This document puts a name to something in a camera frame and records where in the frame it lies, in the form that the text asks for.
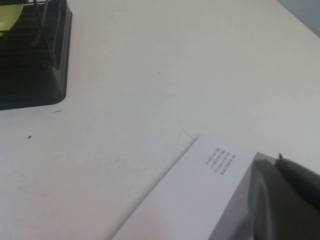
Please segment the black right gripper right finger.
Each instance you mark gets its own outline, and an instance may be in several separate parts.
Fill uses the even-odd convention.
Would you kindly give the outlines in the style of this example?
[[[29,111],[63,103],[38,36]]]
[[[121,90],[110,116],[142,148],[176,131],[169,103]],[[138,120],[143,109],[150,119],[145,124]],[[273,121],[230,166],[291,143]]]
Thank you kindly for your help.
[[[302,198],[320,198],[319,174],[292,160],[284,158],[281,153],[278,155],[275,166]]]

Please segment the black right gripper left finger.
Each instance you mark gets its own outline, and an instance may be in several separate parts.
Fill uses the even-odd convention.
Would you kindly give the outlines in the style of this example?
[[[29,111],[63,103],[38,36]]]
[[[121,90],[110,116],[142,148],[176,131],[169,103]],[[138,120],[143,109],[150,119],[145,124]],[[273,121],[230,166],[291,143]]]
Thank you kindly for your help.
[[[254,160],[248,209],[255,240],[318,240],[320,199],[302,198],[274,163]]]

